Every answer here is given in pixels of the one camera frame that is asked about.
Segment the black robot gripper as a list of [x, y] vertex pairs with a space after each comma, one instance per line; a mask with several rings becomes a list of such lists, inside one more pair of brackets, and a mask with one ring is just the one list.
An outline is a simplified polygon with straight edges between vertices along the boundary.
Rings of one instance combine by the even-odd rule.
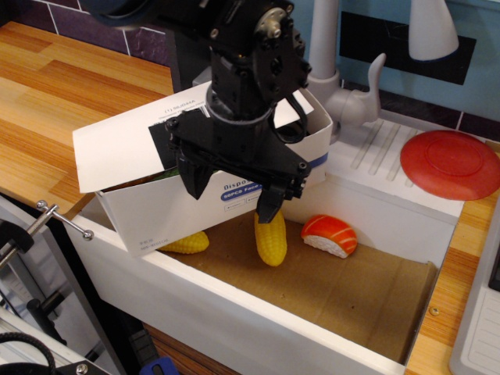
[[312, 168], [290, 146], [304, 140], [306, 125], [276, 128], [273, 115], [231, 121], [193, 109], [168, 119], [168, 144], [188, 194], [200, 199], [215, 170], [261, 184], [256, 213], [262, 224], [272, 222], [285, 199], [299, 198]]

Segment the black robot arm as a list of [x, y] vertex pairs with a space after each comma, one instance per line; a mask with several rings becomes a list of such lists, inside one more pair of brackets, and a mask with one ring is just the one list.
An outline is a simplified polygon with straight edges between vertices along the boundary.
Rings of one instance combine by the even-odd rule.
[[217, 171], [260, 184], [260, 223], [302, 195], [310, 165], [291, 145], [307, 134], [295, 98], [311, 67], [289, 1], [86, 1], [99, 22], [129, 30], [165, 27], [203, 43], [211, 55], [206, 110], [164, 122], [187, 192], [199, 198]]

